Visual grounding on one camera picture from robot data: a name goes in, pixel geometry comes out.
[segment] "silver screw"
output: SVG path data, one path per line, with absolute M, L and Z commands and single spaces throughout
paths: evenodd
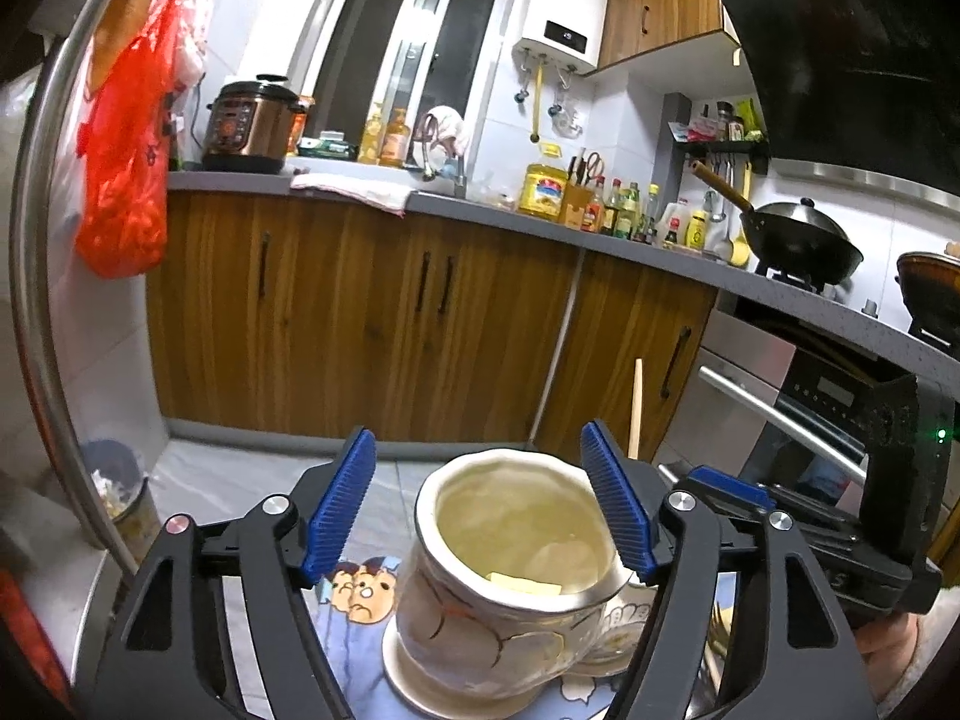
M 263 502 L 263 511 L 267 514 L 283 514 L 289 506 L 286 495 L 272 495 Z
M 177 533 L 183 533 L 189 527 L 190 517 L 186 514 L 174 514 L 167 520 L 165 526 L 167 533 L 172 533 L 174 536 L 176 536 Z
M 793 527 L 793 518 L 787 512 L 772 512 L 770 524 L 778 531 L 788 531 Z
M 697 505 L 697 499 L 690 493 L 684 493 L 683 490 L 670 493 L 670 497 L 666 500 L 667 503 L 678 512 L 689 512 L 690 509 L 693 509 L 693 507 Z

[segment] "cartoon face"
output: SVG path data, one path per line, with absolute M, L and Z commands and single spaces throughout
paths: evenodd
M 330 604 L 337 611 L 350 610 L 350 596 L 353 594 L 353 574 L 349 571 L 337 571 L 330 581 Z
M 368 625 L 380 622 L 394 609 L 396 586 L 397 577 L 387 569 L 371 573 L 368 567 L 361 567 L 353 576 L 347 619 Z

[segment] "black shelf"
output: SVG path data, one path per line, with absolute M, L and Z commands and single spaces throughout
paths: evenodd
M 709 154 L 747 154 L 757 175 L 767 175 L 770 164 L 770 143 L 768 141 L 690 141 L 688 143 L 675 143 L 675 146 L 683 153 L 701 159 L 706 158 Z

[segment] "black range hood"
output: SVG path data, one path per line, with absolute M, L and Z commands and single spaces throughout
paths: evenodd
M 938 0 L 723 0 L 771 156 L 960 194 L 957 11 Z

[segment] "water heater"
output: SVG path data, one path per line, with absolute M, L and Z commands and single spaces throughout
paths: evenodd
M 578 73 L 597 69 L 607 0 L 530 0 L 518 49 Z

